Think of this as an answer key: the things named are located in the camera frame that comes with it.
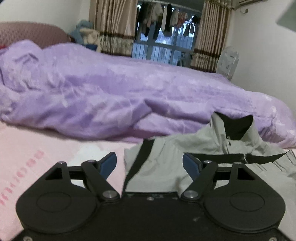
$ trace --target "striped curtain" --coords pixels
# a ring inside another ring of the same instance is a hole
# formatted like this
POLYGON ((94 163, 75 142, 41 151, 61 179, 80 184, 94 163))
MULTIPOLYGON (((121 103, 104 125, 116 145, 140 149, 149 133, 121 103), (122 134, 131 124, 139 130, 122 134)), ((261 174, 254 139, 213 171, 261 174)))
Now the striped curtain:
POLYGON ((228 33, 232 0, 205 0, 190 67, 215 72, 228 33))
POLYGON ((91 0, 89 21, 100 33, 102 53, 131 57, 137 2, 137 0, 91 0))

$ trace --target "plastic covered fan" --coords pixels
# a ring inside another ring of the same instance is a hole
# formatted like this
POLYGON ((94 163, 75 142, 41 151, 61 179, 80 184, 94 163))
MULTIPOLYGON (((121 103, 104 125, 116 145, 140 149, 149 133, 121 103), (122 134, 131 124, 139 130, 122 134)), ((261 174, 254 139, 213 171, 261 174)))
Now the plastic covered fan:
POLYGON ((232 79, 237 63, 239 61, 239 53, 233 47, 225 48, 219 58, 217 64, 217 74, 221 74, 229 81, 232 79))

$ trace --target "curtain rod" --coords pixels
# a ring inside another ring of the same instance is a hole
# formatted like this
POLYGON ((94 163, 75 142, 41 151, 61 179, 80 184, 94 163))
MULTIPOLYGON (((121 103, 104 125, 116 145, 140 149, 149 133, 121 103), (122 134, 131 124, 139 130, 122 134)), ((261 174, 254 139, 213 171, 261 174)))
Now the curtain rod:
POLYGON ((201 12, 199 10, 196 10, 196 9, 193 9, 193 8, 190 8, 190 7, 185 7, 185 6, 182 6, 182 5, 179 5, 179 4, 165 2, 165 1, 159 1, 159 0, 140 0, 139 2, 155 2, 155 3, 160 3, 160 4, 163 4, 163 5, 171 4, 172 6, 174 6, 176 8, 186 9, 186 10, 190 10, 190 11, 193 11, 193 12, 198 12, 198 13, 201 14, 201 12))

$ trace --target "blurry green object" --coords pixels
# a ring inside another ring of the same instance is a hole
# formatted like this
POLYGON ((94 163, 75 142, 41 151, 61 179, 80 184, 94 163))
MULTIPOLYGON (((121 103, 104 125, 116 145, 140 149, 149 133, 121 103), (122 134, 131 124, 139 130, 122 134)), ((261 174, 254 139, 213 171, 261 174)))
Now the blurry green object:
POLYGON ((277 24, 296 32, 296 1, 280 17, 277 24))

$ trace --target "brown padded headboard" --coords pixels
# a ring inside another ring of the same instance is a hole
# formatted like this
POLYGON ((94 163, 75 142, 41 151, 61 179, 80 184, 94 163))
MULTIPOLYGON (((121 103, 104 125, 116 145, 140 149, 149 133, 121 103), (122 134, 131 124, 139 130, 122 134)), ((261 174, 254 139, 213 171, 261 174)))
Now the brown padded headboard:
POLYGON ((59 27, 32 22, 0 22, 0 46, 9 46, 29 39, 41 48, 70 42, 69 36, 59 27))

